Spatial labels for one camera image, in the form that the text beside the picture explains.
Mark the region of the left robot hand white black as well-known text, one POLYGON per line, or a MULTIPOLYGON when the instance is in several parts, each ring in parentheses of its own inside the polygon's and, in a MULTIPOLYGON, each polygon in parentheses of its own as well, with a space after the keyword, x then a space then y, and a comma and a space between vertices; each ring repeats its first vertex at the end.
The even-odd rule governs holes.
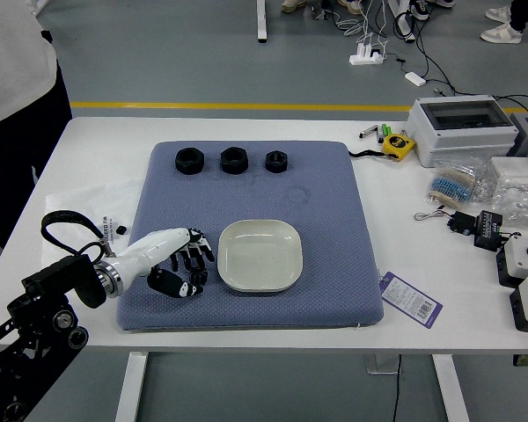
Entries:
POLYGON ((206 237, 196 229, 164 229, 132 243, 115 258, 95 265, 106 294, 117 297, 140 277, 148 286, 173 298, 203 292, 208 273, 206 261, 214 261, 206 237))

